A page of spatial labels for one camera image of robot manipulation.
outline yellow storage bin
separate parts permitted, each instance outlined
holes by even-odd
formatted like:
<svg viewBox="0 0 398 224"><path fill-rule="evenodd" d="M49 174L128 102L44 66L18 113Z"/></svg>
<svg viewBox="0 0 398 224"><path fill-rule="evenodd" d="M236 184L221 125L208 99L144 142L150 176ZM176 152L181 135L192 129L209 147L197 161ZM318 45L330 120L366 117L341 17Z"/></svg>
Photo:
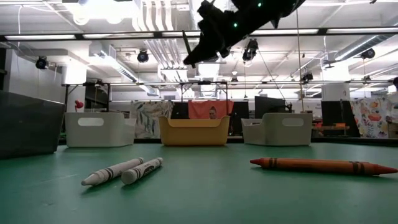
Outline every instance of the yellow storage bin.
<svg viewBox="0 0 398 224"><path fill-rule="evenodd" d="M165 146L223 146L228 137L229 116L221 119L159 118Z"/></svg>

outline wall artwork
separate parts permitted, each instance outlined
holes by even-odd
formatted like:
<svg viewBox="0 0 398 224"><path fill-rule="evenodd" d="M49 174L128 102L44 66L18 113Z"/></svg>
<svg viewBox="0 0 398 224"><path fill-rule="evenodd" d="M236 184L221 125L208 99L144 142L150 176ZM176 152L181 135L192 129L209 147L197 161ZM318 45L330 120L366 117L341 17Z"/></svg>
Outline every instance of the wall artwork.
<svg viewBox="0 0 398 224"><path fill-rule="evenodd" d="M385 98L351 101L351 109L362 138L388 138L387 100Z"/></svg>
<svg viewBox="0 0 398 224"><path fill-rule="evenodd" d="M132 102L130 118L136 118L137 139L159 139L160 129L158 117L170 118L173 102Z"/></svg>

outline green table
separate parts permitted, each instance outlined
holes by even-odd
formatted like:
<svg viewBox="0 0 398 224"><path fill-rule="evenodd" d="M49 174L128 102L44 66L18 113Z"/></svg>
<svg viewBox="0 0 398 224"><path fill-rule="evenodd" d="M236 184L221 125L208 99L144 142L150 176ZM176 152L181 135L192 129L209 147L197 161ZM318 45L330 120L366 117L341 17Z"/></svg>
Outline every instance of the green table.
<svg viewBox="0 0 398 224"><path fill-rule="evenodd" d="M135 157L164 166L134 185L80 185ZM369 161L398 167L391 147L164 147L64 149L0 161L0 223L398 223L398 175L361 177L262 170L259 157Z"/></svg>

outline white wall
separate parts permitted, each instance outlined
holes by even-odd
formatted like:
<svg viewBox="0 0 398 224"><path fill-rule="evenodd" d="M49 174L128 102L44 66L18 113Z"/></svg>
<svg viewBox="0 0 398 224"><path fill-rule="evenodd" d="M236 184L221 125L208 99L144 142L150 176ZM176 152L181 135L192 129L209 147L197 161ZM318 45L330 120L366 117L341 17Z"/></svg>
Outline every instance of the white wall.
<svg viewBox="0 0 398 224"><path fill-rule="evenodd" d="M14 50L7 50L7 82L5 90L34 98L63 103L65 88L62 75L52 70L39 70L33 62L18 57Z"/></svg>

